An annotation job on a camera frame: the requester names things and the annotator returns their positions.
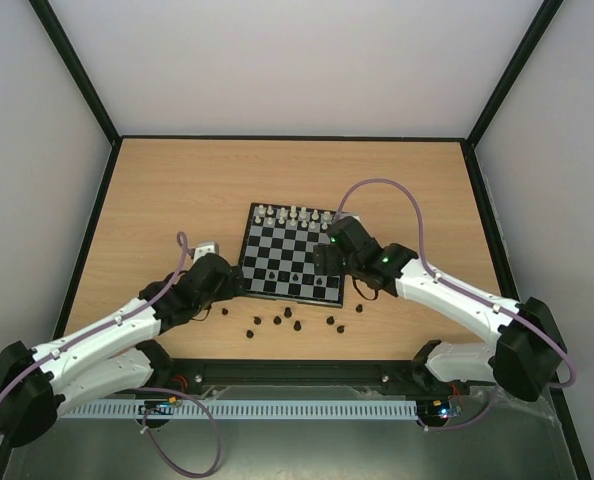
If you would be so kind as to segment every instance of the wooden table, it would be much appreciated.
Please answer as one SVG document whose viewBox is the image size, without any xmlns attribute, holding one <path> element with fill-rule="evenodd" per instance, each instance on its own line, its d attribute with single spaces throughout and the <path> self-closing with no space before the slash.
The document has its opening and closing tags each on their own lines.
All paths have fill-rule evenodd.
<svg viewBox="0 0 594 480">
<path fill-rule="evenodd" d="M 493 266 L 458 143 L 126 139 L 99 219 L 67 333 L 122 306 L 162 279 L 179 258 L 178 230 L 190 242 L 217 241 L 239 259 L 251 202 L 334 210 L 359 180 L 386 177 L 419 201 L 426 251 L 438 268 L 498 293 Z M 407 198 L 386 185 L 357 190 L 346 206 L 382 245 L 415 250 L 417 224 Z M 343 309 L 237 298 L 216 304 L 207 321 L 158 338 L 177 358 L 410 359 L 428 340 L 476 341 L 457 323 L 382 294 L 366 302 L 346 284 Z M 358 303 L 364 306 L 357 313 Z M 291 306 L 293 317 L 273 324 Z M 253 324 L 253 316 L 262 324 Z M 344 325 L 339 334 L 325 319 Z M 300 320 L 302 330 L 293 330 Z M 246 338 L 246 331 L 254 338 Z"/>
</svg>

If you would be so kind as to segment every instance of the white cable tray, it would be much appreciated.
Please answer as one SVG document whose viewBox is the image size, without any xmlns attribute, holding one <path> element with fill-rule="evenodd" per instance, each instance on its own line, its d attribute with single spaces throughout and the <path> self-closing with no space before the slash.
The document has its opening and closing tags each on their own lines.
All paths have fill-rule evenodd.
<svg viewBox="0 0 594 480">
<path fill-rule="evenodd" d="M 416 403 L 403 400 L 208 400 L 202 403 L 218 420 L 417 420 Z M 143 413 L 144 400 L 102 399 L 74 408 L 62 418 L 136 419 Z M 206 418 L 189 401 L 180 407 L 158 407 L 149 418 L 157 416 L 180 420 Z"/>
</svg>

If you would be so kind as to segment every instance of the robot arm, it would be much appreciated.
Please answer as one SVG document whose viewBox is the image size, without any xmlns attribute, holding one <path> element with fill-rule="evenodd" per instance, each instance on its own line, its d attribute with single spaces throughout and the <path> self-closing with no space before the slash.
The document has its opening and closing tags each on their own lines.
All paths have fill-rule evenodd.
<svg viewBox="0 0 594 480">
<path fill-rule="evenodd" d="M 348 274 L 377 292 L 426 305 L 483 340 L 471 345 L 429 342 L 420 353 L 436 379 L 496 382 L 522 400 L 535 401 L 555 375 L 560 355 L 515 319 L 532 324 L 565 352 L 543 302 L 530 298 L 520 304 L 484 292 L 424 264 L 409 248 L 399 244 L 382 248 L 354 217 L 334 223 L 328 236 L 330 245 L 315 247 L 316 273 Z"/>
<path fill-rule="evenodd" d="M 172 360 L 152 339 L 188 323 L 213 302 L 244 293 L 239 268 L 216 252 L 216 244 L 195 249 L 192 268 L 163 295 L 172 274 L 67 337 L 32 349 L 22 342 L 6 347 L 0 354 L 0 432 L 11 446 L 35 440 L 59 416 L 88 401 L 124 389 L 163 386 Z M 18 385 L 2 398 L 15 379 Z"/>
</svg>

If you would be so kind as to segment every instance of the chessboard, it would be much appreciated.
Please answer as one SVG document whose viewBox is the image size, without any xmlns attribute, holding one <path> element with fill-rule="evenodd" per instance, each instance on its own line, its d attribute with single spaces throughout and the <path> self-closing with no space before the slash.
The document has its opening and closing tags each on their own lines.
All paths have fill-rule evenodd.
<svg viewBox="0 0 594 480">
<path fill-rule="evenodd" d="M 333 213 L 253 203 L 239 256 L 247 295 L 342 307 L 344 278 L 315 275 L 313 247 L 329 244 Z"/>
</svg>

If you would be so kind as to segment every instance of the black metal frame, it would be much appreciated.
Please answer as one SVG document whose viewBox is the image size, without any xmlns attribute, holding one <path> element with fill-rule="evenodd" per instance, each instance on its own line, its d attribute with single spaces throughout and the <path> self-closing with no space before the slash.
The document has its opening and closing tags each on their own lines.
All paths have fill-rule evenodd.
<svg viewBox="0 0 594 480">
<path fill-rule="evenodd" d="M 539 40 L 546 32 L 548 25 L 557 13 L 563 0 L 544 0 L 539 11 L 535 15 L 528 31 L 524 35 L 510 63 L 505 69 L 497 86 L 493 90 L 486 106 L 473 127 L 468 139 L 464 138 L 433 138 L 433 137 L 305 137 L 305 136 L 241 136 L 241 135 L 124 135 L 117 132 L 112 120 L 110 119 L 105 107 L 103 106 L 99 95 L 97 94 L 90 78 L 86 74 L 79 58 L 68 40 L 64 29 L 62 28 L 55 12 L 48 0 L 28 0 L 35 10 L 39 20 L 50 36 L 55 48 L 59 52 L 64 64 L 68 68 L 73 80 L 79 87 L 84 99 L 88 103 L 100 127 L 104 131 L 109 143 L 112 146 L 110 156 L 102 183 L 100 185 L 97 198 L 91 213 L 91 217 L 86 229 L 84 240 L 77 257 L 77 262 L 68 287 L 66 298 L 63 303 L 59 319 L 55 328 L 55 337 L 63 335 L 75 299 L 75 294 L 81 280 L 84 265 L 88 257 L 90 245 L 95 234 L 95 229 L 99 221 L 103 203 L 110 185 L 113 170 L 117 162 L 117 157 L 124 138 L 165 138 L 165 139 L 215 139 L 215 140 L 283 140 L 283 141 L 380 141 L 380 142 L 459 142 L 466 162 L 466 168 L 470 183 L 473 189 L 473 195 L 481 218 L 484 234 L 488 243 L 493 267 L 499 283 L 502 295 L 517 298 L 517 288 L 513 281 L 510 265 L 506 256 L 506 251 L 501 240 L 497 221 L 493 214 L 490 199 L 486 191 L 479 163 L 475 155 L 475 147 L 483 137 L 486 129 L 493 120 L 495 114 L 501 107 L 508 92 L 512 88 L 515 80 L 521 73 L 524 65 L 530 58 L 530 55 L 536 48 Z M 184 371 L 192 372 L 197 370 L 203 372 L 202 382 L 226 383 L 229 378 L 242 376 L 242 371 L 246 371 L 250 376 L 250 371 L 255 372 L 250 383 L 256 381 L 267 383 L 269 379 L 274 378 L 279 381 L 287 372 L 299 372 L 300 378 L 305 374 L 310 375 L 310 384 L 344 384 L 365 386 L 382 385 L 382 376 L 388 372 L 401 371 L 408 368 L 410 362 L 302 362 L 302 361 L 201 361 L 201 360 L 180 360 L 178 362 Z M 294 375 L 292 384 L 300 382 Z M 392 383 L 392 389 L 400 388 L 402 385 L 407 388 L 414 388 L 414 385 L 405 385 L 403 383 Z M 590 479 L 590 472 L 586 464 L 579 440 L 577 438 L 575 427 L 566 404 L 564 394 L 561 391 L 551 391 L 553 403 L 560 421 L 562 422 L 563 432 L 568 444 L 568 449 L 573 461 L 578 478 Z M 11 448 L 6 441 L 2 442 L 0 447 L 0 479 L 3 478 Z"/>
</svg>

